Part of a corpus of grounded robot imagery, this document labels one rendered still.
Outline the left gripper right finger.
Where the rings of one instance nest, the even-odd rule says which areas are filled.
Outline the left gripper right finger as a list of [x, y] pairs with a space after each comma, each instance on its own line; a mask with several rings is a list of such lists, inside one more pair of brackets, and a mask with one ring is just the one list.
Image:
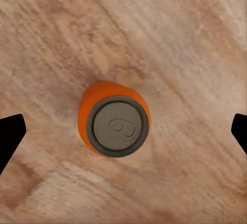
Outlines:
[[231, 132], [247, 154], [247, 115], [235, 115]]

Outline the can of soda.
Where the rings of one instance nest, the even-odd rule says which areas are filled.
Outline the can of soda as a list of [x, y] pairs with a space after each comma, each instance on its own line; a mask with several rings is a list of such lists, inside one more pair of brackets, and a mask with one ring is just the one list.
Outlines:
[[85, 145], [101, 157], [124, 158], [148, 137], [151, 116], [133, 89], [111, 81], [89, 87], [81, 98], [78, 129]]

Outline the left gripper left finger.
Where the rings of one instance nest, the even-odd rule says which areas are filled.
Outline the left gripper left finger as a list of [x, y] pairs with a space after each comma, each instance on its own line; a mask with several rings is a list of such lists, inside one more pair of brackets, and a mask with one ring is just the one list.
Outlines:
[[26, 134], [22, 114], [0, 119], [0, 174]]

